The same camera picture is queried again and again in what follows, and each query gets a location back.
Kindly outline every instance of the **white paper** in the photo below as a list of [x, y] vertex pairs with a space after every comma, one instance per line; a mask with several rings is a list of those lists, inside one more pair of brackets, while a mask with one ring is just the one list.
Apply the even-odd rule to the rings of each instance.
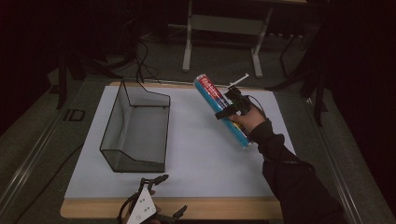
[[[217, 120], [198, 90], [147, 88], [171, 97], [165, 174], [169, 178], [153, 189], [156, 197], [260, 197], [272, 196], [262, 176], [262, 155], [257, 145], [242, 149]], [[163, 174], [114, 173], [99, 148], [118, 87], [106, 87], [94, 116], [66, 199], [129, 197], [142, 177]], [[294, 153], [289, 134], [270, 91], [243, 91], [255, 97], [273, 122], [274, 133], [285, 135], [285, 146]]]

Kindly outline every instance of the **wire mesh basket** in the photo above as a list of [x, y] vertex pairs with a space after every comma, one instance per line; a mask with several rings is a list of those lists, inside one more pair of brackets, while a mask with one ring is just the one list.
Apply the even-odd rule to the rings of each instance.
[[113, 172], [163, 173], [170, 96], [123, 80], [100, 150]]

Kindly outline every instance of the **black sleeve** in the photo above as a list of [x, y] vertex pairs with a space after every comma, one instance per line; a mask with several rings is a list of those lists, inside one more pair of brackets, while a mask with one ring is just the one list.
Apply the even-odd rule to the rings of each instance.
[[262, 174], [279, 199], [285, 224], [347, 223], [341, 205], [315, 176], [313, 167], [300, 161], [274, 134], [268, 119], [251, 133], [264, 157]]

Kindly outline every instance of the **black cable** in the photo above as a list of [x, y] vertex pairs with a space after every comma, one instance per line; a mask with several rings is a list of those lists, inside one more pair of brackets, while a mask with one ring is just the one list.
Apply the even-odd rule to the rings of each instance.
[[78, 146], [65, 160], [62, 162], [62, 164], [58, 167], [56, 170], [55, 174], [52, 176], [52, 178], [49, 180], [49, 182], [44, 186], [44, 188], [35, 196], [35, 198], [25, 207], [25, 209], [20, 213], [20, 215], [17, 217], [17, 219], [14, 221], [14, 224], [17, 224], [21, 218], [26, 214], [26, 212], [33, 206], [33, 204], [41, 197], [41, 195], [46, 191], [50, 183], [52, 183], [53, 179], [55, 179], [56, 175], [59, 174], [61, 169], [64, 167], [64, 165], [70, 160], [70, 158], [79, 150], [82, 149], [82, 145]]

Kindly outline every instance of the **wooden edge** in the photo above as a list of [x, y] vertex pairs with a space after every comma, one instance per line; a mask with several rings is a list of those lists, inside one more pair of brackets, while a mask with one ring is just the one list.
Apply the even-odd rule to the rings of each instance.
[[[66, 218], [115, 218], [126, 199], [65, 199], [61, 216]], [[153, 198], [162, 211], [172, 216], [184, 205], [182, 219], [282, 219], [275, 197], [260, 198]]]

